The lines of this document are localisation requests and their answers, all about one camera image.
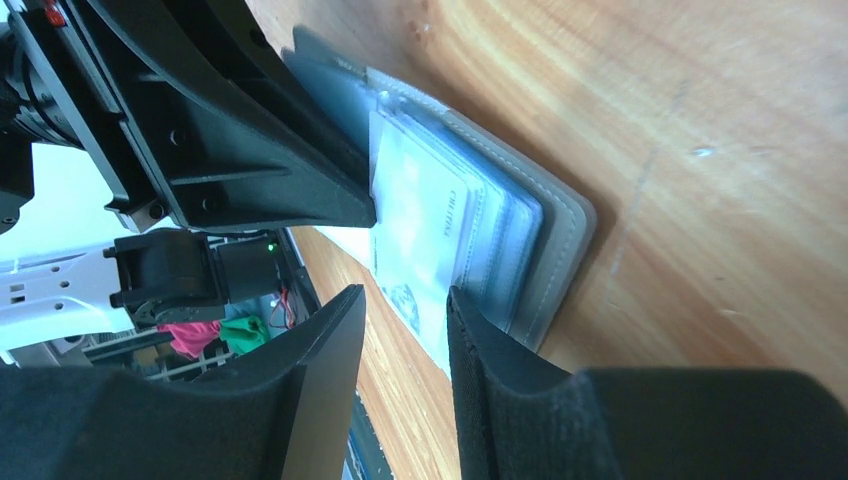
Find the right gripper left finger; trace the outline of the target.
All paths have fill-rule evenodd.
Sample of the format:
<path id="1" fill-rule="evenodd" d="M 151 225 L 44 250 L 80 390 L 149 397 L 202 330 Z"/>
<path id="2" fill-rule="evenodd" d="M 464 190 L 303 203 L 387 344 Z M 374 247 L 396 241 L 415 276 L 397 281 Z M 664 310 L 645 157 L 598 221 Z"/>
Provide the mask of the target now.
<path id="1" fill-rule="evenodd" d="M 5 479 L 338 479 L 364 343 L 362 286 L 188 383 L 5 368 Z"/>

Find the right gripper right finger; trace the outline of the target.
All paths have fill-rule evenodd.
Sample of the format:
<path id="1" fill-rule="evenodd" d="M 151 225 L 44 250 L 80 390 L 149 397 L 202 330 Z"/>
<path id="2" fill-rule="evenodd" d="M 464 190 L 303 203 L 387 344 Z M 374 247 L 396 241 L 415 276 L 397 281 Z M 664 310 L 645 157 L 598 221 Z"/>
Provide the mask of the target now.
<path id="1" fill-rule="evenodd" d="M 465 479 L 843 479 L 847 412 L 792 370 L 563 370 L 447 298 Z"/>

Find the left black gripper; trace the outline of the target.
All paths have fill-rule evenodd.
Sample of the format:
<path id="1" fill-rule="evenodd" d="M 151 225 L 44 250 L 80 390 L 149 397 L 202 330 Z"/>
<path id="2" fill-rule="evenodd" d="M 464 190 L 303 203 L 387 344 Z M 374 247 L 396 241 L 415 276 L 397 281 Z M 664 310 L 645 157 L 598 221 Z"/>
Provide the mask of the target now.
<path id="1" fill-rule="evenodd" d="M 35 197 L 36 144 L 86 152 L 134 233 L 169 208 L 209 232 L 375 223 L 366 155 L 244 2 L 2 5 L 2 232 Z"/>

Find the white credit card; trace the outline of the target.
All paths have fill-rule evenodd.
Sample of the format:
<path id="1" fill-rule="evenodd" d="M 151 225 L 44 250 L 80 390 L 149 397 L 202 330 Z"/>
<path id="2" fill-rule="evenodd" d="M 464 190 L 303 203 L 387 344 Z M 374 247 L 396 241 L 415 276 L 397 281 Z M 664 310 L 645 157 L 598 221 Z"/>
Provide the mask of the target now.
<path id="1" fill-rule="evenodd" d="M 370 228 L 319 231 L 372 274 L 431 360 L 449 372 L 446 299 L 456 278 L 469 186 L 403 113 L 369 116 Z"/>

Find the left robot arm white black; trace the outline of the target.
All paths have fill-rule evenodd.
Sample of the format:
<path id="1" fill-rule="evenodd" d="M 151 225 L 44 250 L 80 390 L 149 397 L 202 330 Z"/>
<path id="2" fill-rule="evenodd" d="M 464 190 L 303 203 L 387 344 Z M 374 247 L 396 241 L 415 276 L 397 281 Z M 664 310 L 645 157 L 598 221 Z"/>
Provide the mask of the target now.
<path id="1" fill-rule="evenodd" d="M 243 1 L 11 1 L 1 25 L 1 228 L 32 149 L 94 161 L 130 235 L 1 276 L 1 346 L 214 321 L 280 291 L 286 227 L 370 227 L 368 158 Z"/>

